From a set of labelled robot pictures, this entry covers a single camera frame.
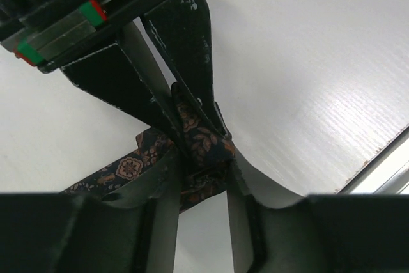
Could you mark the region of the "dark brown floral tie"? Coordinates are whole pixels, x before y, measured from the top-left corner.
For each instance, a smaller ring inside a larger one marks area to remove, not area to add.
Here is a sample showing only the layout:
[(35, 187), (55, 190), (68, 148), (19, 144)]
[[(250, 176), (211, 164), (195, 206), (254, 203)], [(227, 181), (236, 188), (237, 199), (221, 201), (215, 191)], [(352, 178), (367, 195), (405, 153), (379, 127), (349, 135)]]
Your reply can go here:
[(226, 177), (236, 149), (231, 134), (220, 136), (207, 126), (183, 94), (180, 85), (171, 86), (171, 97), (181, 123), (182, 152), (176, 143), (155, 128), (136, 135), (137, 148), (102, 169), (63, 190), (65, 194), (90, 194), (102, 199), (152, 171), (175, 154), (171, 166), (181, 174), (180, 212), (226, 190)]

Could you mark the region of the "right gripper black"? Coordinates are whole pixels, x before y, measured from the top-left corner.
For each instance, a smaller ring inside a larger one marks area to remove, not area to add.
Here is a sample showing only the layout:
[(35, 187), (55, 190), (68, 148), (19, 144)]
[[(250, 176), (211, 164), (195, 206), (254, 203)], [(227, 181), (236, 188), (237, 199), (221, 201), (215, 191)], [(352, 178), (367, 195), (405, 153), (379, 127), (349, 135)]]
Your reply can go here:
[(131, 22), (162, 1), (1, 0), (1, 46), (44, 73), (62, 66), (73, 85), (163, 132), (187, 154), (170, 87)]

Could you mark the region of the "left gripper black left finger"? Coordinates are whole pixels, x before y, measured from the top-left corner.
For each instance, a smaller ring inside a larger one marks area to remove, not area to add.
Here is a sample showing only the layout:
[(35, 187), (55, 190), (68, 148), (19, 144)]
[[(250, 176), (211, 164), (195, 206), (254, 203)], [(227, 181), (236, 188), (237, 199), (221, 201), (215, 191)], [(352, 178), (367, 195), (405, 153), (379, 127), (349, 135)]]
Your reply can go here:
[(172, 272), (181, 174), (170, 162), (102, 199), (1, 195), (2, 272)]

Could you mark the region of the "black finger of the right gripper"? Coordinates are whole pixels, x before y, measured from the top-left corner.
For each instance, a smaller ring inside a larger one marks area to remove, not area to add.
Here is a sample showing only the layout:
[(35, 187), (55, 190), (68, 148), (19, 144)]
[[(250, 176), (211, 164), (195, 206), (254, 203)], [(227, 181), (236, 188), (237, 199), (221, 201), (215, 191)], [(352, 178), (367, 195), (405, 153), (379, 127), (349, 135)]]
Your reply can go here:
[(212, 28), (206, 0), (165, 0), (141, 17), (182, 93), (208, 127), (224, 134), (214, 99)]

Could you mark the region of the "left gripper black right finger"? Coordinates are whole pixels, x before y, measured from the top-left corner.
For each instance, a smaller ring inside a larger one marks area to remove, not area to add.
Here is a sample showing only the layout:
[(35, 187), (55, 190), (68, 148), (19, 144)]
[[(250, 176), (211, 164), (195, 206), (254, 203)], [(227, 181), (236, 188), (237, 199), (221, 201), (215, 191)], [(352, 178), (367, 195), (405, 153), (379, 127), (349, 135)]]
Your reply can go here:
[(235, 272), (407, 272), (408, 197), (301, 196), (237, 153), (227, 176)]

